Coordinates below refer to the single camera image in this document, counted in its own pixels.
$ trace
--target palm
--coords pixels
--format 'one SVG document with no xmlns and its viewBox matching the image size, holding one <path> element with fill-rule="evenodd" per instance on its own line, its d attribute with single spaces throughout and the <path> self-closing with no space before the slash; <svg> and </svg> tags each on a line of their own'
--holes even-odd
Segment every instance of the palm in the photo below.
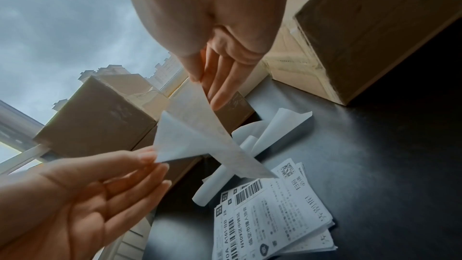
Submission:
<svg viewBox="0 0 462 260">
<path fill-rule="evenodd" d="M 159 203 L 169 187 L 162 182 L 167 170 L 166 164 L 153 164 L 122 179 L 93 182 L 78 192 L 55 182 L 56 178 L 42 177 L 39 188 L 53 182 L 55 193 L 71 192 L 71 200 L 1 247 L 0 259 L 91 259 Z"/>
</svg>

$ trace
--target cloud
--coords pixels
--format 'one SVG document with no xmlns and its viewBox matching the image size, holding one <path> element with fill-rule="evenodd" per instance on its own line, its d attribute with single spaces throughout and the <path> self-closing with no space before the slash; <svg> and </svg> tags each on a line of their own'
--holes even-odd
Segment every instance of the cloud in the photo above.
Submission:
<svg viewBox="0 0 462 260">
<path fill-rule="evenodd" d="M 149 77 L 168 57 L 130 0 L 0 0 L 0 99 L 46 123 L 53 103 L 108 64 Z"/>
</svg>

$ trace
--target black table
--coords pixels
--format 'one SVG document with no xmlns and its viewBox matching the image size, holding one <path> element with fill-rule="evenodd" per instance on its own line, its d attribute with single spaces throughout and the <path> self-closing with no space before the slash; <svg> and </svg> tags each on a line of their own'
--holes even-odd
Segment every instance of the black table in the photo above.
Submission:
<svg viewBox="0 0 462 260">
<path fill-rule="evenodd" d="M 262 119 L 279 107 L 313 118 L 257 159 L 303 162 L 334 216 L 335 252 L 282 259 L 462 259 L 461 23 L 343 107 L 264 80 L 247 97 Z M 144 260 L 210 259 L 213 207 L 191 198 L 218 163 L 195 166 L 157 209 Z M 233 178 L 224 190 L 241 184 Z"/>
</svg>

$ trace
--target table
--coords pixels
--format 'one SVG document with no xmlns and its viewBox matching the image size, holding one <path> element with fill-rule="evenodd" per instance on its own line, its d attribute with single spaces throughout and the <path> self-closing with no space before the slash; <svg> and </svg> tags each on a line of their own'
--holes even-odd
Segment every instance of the table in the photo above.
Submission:
<svg viewBox="0 0 462 260">
<path fill-rule="evenodd" d="M 336 223 L 331 233 L 337 251 L 281 259 L 462 258 L 459 51 L 432 41 L 351 107 L 269 77 L 248 95 L 262 119 L 279 107 L 313 111 L 313 118 L 257 159 L 269 169 L 290 157 L 303 162 Z M 444 72 L 436 72 L 435 64 L 444 64 Z M 196 165 L 163 199 L 144 260 L 211 258 L 218 198 L 204 208 L 191 198 L 217 167 L 212 158 Z M 241 183 L 235 177 L 224 190 Z"/>
</svg>

